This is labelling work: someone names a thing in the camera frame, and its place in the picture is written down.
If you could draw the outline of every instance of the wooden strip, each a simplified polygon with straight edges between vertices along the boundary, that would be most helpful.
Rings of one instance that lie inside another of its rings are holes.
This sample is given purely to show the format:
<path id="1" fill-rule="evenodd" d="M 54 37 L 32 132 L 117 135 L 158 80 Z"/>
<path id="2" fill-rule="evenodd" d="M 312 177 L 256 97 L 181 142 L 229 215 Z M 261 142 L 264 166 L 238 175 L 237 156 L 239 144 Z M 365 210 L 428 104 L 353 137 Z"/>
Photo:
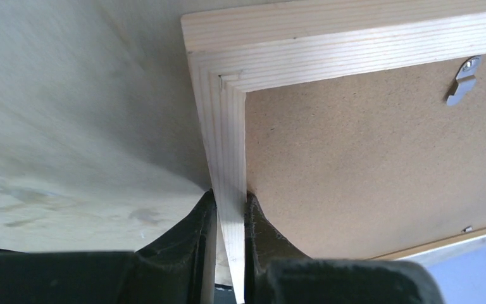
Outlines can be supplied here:
<path id="1" fill-rule="evenodd" d="M 486 228 L 377 256 L 373 260 L 409 260 L 428 267 L 482 246 L 486 246 Z"/>
<path id="2" fill-rule="evenodd" d="M 485 54 L 486 1 L 297 1 L 185 15 L 182 28 L 242 303 L 246 92 Z"/>

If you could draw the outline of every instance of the brown backing board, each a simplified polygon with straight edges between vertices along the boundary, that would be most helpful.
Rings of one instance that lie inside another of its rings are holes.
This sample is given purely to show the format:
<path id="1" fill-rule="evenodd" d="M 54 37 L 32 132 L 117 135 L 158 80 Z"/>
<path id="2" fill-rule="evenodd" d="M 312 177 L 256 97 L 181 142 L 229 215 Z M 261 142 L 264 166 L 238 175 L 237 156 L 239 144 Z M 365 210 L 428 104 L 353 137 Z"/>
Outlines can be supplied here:
<path id="1" fill-rule="evenodd" d="M 251 92 L 247 181 L 312 257 L 371 258 L 486 227 L 486 55 Z"/>

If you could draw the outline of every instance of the hardboard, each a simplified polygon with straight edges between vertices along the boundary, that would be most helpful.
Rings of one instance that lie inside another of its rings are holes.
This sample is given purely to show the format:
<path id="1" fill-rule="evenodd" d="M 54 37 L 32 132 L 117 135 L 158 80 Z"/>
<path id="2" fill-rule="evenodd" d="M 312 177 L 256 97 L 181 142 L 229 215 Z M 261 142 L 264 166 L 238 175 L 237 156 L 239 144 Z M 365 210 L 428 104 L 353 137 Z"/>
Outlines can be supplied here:
<path id="1" fill-rule="evenodd" d="M 247 182 L 311 257 L 371 258 L 486 227 L 486 55 L 247 95 Z"/>

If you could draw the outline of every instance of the black object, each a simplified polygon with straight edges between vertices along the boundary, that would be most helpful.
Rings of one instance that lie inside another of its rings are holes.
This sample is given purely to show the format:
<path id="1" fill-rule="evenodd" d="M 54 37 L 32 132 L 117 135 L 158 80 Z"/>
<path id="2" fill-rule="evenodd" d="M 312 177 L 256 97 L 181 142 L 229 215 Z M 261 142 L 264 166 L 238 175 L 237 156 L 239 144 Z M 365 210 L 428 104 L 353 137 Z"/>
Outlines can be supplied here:
<path id="1" fill-rule="evenodd" d="M 443 303 L 414 263 L 310 259 L 267 221 L 251 193 L 245 227 L 246 303 Z M 0 250 L 0 303 L 212 303 L 215 242 L 208 191 L 188 216 L 135 253 Z M 220 291 L 225 298 L 217 301 L 233 296 Z"/>

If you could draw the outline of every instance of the metal clip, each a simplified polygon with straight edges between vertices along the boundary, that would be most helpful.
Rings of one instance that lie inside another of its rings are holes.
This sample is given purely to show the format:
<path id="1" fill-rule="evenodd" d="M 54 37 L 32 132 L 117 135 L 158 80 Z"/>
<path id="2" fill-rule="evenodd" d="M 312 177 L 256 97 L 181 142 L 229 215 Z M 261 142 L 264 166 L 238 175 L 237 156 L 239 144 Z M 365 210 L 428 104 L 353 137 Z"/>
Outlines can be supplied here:
<path id="1" fill-rule="evenodd" d="M 451 89 L 451 94 L 448 95 L 446 105 L 455 106 L 461 101 L 463 96 L 468 91 L 472 90 L 474 84 L 476 84 L 476 77 L 474 76 L 474 73 L 480 66 L 481 62 L 481 56 L 474 56 L 463 63 L 458 74 L 456 75 L 456 83 Z"/>

